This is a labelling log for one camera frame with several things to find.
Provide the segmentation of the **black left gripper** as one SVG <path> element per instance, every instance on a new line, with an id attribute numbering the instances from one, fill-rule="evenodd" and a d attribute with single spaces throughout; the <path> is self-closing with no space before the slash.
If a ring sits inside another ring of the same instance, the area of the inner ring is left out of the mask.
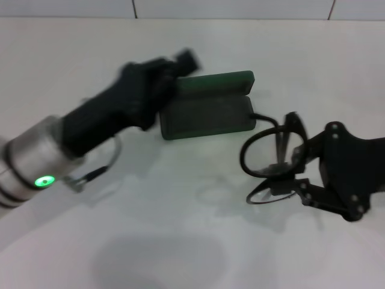
<path id="1" fill-rule="evenodd" d="M 174 60 L 125 65 L 110 87 L 63 117 L 62 147 L 82 157 L 128 127 L 149 129 L 175 94 L 176 68 L 180 76 L 200 68 L 190 49 L 179 51 Z"/>

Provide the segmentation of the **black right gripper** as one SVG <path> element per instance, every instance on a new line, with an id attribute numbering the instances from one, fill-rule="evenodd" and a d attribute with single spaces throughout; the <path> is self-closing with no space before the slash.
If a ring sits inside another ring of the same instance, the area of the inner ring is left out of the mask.
<path id="1" fill-rule="evenodd" d="M 384 138 L 358 138 L 344 124 L 330 122 L 323 132 L 294 148 L 294 173 L 304 173 L 307 164 L 321 154 L 327 184 L 335 193 L 308 179 L 272 181 L 272 191 L 294 191 L 304 206 L 338 214 L 349 222 L 360 220 L 371 208 L 371 195 L 384 191 Z"/>

